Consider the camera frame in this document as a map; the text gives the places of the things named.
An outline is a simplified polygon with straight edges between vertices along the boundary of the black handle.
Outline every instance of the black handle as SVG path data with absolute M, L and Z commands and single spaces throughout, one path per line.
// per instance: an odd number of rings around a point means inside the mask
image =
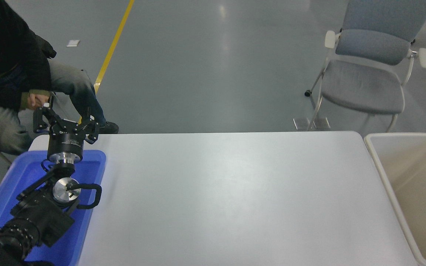
M 83 210 L 93 209 L 94 207 L 96 207 L 99 204 L 99 200 L 101 199 L 101 185 L 98 185 L 98 184 L 67 185 L 67 190 L 75 190 L 75 189 L 79 189 L 79 188 L 81 188 L 81 189 L 95 189 L 96 195 L 95 195 L 95 200 L 93 201 L 92 204 L 90 204 L 90 205 L 79 204 L 77 206 L 77 209 L 83 209 Z

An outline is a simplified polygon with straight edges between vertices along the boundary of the beige plastic bin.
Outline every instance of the beige plastic bin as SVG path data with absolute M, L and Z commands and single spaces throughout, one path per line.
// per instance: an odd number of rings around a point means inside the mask
M 426 266 L 426 133 L 377 133 L 365 143 L 405 237 Z

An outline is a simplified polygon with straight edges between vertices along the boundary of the gray pants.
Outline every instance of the gray pants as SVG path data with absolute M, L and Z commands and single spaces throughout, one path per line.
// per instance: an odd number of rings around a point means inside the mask
M 95 120 L 103 126 L 105 117 L 96 100 L 93 84 L 86 71 L 52 59 L 48 61 L 52 77 L 52 91 L 69 95 L 73 106 L 83 118 L 88 117 L 87 110 L 89 110 L 90 115 L 94 116 Z M 0 151 L 19 155 L 29 149 L 32 141 L 26 127 L 21 125 L 17 111 L 0 107 Z

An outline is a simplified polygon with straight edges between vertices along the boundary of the blue plastic tray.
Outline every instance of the blue plastic tray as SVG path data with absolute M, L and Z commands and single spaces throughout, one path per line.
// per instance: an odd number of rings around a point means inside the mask
M 45 175 L 40 162 L 46 156 L 47 151 L 29 151 L 12 163 L 0 185 L 0 227 L 13 218 L 10 210 L 18 202 L 16 196 Z M 101 150 L 85 150 L 83 160 L 75 164 L 72 177 L 79 183 L 100 184 L 105 163 L 106 155 Z M 91 204 L 94 199 L 94 190 L 81 191 L 81 204 Z M 43 245 L 32 249 L 26 261 L 47 260 L 56 266 L 75 266 L 80 258 L 91 212 L 92 210 L 75 210 L 71 214 L 75 222 L 70 229 L 51 248 Z

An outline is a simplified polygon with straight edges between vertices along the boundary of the chair armrest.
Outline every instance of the chair armrest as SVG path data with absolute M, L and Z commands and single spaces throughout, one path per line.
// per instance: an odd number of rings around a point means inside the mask
M 420 48 L 418 56 L 419 56 L 420 65 L 423 68 L 426 68 L 426 49 L 425 48 Z
M 335 35 L 335 32 L 332 30 L 328 30 L 325 35 L 325 47 L 329 49 L 333 49 L 335 47 L 335 43 L 338 36 Z

